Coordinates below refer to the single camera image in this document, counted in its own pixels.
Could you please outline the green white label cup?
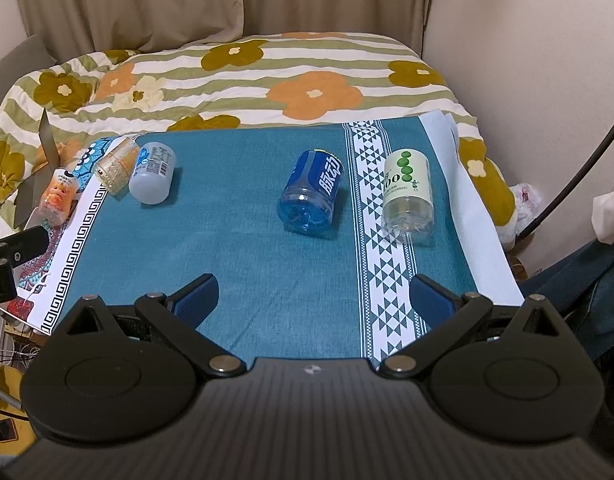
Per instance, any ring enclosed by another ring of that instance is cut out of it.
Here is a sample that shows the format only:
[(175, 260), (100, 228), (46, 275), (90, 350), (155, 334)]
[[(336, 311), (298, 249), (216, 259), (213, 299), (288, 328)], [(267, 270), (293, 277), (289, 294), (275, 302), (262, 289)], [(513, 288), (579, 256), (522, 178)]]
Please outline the green white label cup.
[(402, 148), (385, 160), (382, 226), (400, 243), (420, 242), (433, 231), (429, 161), (422, 152)]

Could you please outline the white translucent cup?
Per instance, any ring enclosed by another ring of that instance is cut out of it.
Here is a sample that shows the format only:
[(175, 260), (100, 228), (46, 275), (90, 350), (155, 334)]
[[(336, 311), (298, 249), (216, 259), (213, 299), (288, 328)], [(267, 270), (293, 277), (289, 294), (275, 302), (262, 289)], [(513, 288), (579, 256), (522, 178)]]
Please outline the white translucent cup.
[(129, 180), (130, 194), (144, 205), (162, 203), (169, 195), (176, 162), (176, 154), (168, 145), (142, 145)]

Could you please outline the grey laptop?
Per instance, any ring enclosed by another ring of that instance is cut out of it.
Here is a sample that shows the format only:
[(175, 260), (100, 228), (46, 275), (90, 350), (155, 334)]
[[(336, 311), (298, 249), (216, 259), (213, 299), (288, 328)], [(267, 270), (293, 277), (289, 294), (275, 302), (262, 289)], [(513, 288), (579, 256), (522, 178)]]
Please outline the grey laptop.
[(34, 207), (39, 203), (42, 193), (49, 185), (54, 170), (60, 167), (60, 154), (58, 154), (46, 113), (43, 113), (41, 117), (39, 138), (46, 162), (18, 187), (15, 200), (15, 229), (22, 228), (27, 223)]

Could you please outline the teal patterned tablecloth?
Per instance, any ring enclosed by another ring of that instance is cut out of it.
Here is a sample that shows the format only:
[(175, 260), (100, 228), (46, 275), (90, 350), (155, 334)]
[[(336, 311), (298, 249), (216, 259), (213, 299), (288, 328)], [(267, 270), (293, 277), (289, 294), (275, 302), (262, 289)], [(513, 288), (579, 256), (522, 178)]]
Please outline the teal patterned tablecloth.
[[(20, 271), (4, 309), (42, 334), (84, 295), (131, 304), (213, 274), (218, 304), (192, 318), (245, 361), (357, 358), (374, 362), (424, 335), (409, 300), (423, 274), (496, 304), (523, 297), (496, 229), (457, 154), (453, 119), (434, 112), (319, 127), (167, 133), (176, 154), (170, 194), (146, 206), (91, 179), (45, 256)], [(302, 152), (342, 166), (333, 224), (320, 236), (286, 229), (277, 203)], [(400, 243), (382, 228), (383, 166), (399, 150), (429, 161), (434, 228)]]

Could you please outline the white plastic bag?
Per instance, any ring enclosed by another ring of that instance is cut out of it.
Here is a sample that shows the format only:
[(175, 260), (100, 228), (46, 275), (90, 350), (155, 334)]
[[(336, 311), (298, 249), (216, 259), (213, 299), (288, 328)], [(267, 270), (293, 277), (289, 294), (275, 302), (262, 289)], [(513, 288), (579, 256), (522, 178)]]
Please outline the white plastic bag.
[(528, 183), (518, 183), (510, 190), (516, 203), (516, 233), (520, 234), (538, 216), (542, 196)]

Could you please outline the grey headboard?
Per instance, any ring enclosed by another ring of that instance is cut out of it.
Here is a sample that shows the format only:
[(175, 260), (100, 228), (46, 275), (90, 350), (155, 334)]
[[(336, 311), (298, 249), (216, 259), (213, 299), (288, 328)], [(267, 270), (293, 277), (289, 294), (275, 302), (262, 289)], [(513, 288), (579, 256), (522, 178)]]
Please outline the grey headboard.
[(11, 86), (35, 70), (45, 70), (56, 64), (38, 35), (32, 35), (0, 59), (0, 106)]

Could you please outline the floral striped duvet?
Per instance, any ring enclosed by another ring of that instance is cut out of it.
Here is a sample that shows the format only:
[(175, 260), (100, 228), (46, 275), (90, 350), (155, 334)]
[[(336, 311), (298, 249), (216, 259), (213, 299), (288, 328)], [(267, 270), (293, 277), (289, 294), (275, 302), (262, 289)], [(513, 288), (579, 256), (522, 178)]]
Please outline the floral striped duvet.
[(457, 124), (459, 156), (505, 245), (516, 238), (511, 188), (487, 155), (475, 118), (445, 78), (399, 41), (363, 32), (283, 32), (229, 44), (141, 53), (108, 50), (64, 63), (15, 61), (0, 76), (0, 236), (14, 230), (17, 190), (48, 161), (75, 166), (103, 136), (142, 131), (334, 124), (419, 116)]

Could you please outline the beige curtain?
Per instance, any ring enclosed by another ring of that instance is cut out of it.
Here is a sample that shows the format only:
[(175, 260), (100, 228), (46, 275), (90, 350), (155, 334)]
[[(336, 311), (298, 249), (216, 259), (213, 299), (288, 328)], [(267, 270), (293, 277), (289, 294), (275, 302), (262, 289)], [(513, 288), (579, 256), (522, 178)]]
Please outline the beige curtain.
[(373, 32), (422, 48), (429, 0), (17, 0), (26, 32), (60, 61), (280, 32)]

